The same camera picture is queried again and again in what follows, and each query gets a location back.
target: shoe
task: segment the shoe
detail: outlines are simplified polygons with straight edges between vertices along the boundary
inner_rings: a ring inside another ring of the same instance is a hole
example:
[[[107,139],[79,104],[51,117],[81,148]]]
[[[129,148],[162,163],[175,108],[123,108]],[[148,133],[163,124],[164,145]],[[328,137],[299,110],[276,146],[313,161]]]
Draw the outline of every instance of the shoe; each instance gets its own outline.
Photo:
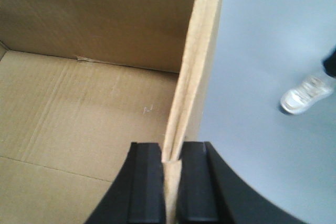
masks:
[[[314,103],[330,96],[334,87],[322,78],[309,76],[300,86],[287,91],[281,98],[282,108],[290,114],[298,115],[308,110]]]

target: gray floor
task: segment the gray floor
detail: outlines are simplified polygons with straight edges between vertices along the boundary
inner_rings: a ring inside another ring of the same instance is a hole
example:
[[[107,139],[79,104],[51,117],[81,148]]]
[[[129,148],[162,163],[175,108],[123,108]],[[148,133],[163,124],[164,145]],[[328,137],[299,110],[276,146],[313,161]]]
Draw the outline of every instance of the gray floor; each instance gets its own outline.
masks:
[[[200,140],[307,223],[336,220],[336,94],[300,116],[281,95],[336,45],[336,0],[224,0]]]

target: cardboard flap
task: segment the cardboard flap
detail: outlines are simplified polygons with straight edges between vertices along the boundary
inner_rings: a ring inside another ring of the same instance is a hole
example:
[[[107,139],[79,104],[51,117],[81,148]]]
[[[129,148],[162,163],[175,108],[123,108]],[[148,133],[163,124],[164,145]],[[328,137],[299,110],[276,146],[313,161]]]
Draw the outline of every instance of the cardboard flap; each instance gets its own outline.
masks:
[[[9,49],[179,72],[194,0],[0,0]]]
[[[195,0],[180,77],[166,129],[162,161],[179,158],[185,138],[195,141],[216,44],[222,0]]]

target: corrugated cardboard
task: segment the corrugated cardboard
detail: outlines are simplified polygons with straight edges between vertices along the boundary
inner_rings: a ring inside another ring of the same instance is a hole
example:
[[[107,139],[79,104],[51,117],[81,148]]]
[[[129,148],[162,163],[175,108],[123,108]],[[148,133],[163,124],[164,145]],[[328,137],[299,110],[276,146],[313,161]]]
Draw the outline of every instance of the corrugated cardboard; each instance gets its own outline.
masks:
[[[163,142],[176,82],[174,73],[7,52],[0,61],[0,223],[85,220],[130,143]]]
[[[174,223],[221,0],[0,3],[0,223],[83,223],[133,141],[163,147]]]
[[[195,0],[186,38],[182,67],[165,134],[162,162],[165,164],[167,222],[175,223],[181,172],[180,152],[184,140],[196,141],[215,50],[222,0]]]
[[[0,157],[1,224],[84,223],[107,181]]]
[[[194,0],[0,0],[11,50],[179,72]]]

